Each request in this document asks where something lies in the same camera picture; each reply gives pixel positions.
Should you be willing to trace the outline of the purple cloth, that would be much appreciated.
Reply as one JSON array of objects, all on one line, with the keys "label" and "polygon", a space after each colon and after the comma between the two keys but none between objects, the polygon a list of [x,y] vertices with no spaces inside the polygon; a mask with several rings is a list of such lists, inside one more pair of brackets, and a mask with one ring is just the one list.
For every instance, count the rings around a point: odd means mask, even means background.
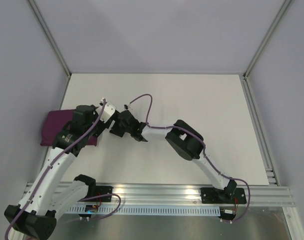
[{"label": "purple cloth", "polygon": [[41,129],[43,147],[67,148],[77,143],[83,146],[96,146],[97,137],[81,136],[93,125],[97,118],[95,106],[79,105],[75,109],[50,111]]}]

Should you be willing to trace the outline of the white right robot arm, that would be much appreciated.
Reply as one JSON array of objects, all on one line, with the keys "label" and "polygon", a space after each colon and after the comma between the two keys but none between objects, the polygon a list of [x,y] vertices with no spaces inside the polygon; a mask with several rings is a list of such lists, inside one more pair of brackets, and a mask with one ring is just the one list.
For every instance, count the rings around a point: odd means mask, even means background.
[{"label": "white right robot arm", "polygon": [[110,133],[123,137],[129,134],[138,142],[165,140],[183,159],[195,163],[209,178],[218,199],[224,203],[235,197],[237,183],[223,174],[209,155],[203,137],[179,119],[171,126],[150,126],[139,122],[129,110],[116,112],[112,119],[115,121]]}]

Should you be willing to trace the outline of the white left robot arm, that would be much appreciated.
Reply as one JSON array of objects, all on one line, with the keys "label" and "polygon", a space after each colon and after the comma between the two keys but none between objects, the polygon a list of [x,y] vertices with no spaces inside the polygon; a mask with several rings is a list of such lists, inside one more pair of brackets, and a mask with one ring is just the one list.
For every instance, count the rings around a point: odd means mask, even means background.
[{"label": "white left robot arm", "polygon": [[18,204],[5,209],[4,216],[9,222],[6,240],[10,230],[46,240],[61,216],[75,203],[115,196],[111,191],[98,192],[96,180],[83,174],[75,177],[60,194],[54,192],[89,139],[100,136],[116,115],[115,106],[104,99],[99,106],[79,105],[72,111],[71,120],[56,134],[49,156],[31,188]]}]

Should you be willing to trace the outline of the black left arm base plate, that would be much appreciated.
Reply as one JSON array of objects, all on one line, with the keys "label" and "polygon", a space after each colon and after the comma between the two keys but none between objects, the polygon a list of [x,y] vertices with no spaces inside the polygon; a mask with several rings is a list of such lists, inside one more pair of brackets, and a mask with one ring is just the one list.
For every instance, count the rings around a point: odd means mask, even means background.
[{"label": "black left arm base plate", "polygon": [[[110,185],[97,185],[95,187],[95,192],[93,196],[100,196],[100,195],[106,195],[113,193],[113,186]],[[94,202],[98,203],[110,203],[111,202],[111,196],[104,196],[100,198],[93,199]]]}]

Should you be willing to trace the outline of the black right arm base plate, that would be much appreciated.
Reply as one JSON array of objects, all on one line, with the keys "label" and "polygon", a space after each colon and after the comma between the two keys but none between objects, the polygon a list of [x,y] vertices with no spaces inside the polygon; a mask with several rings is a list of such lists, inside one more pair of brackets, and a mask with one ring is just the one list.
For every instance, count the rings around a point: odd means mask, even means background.
[{"label": "black right arm base plate", "polygon": [[235,204],[244,205],[247,203],[245,190],[243,188],[236,188],[233,193],[226,193],[223,190],[214,187],[200,188],[201,202],[203,204]]}]

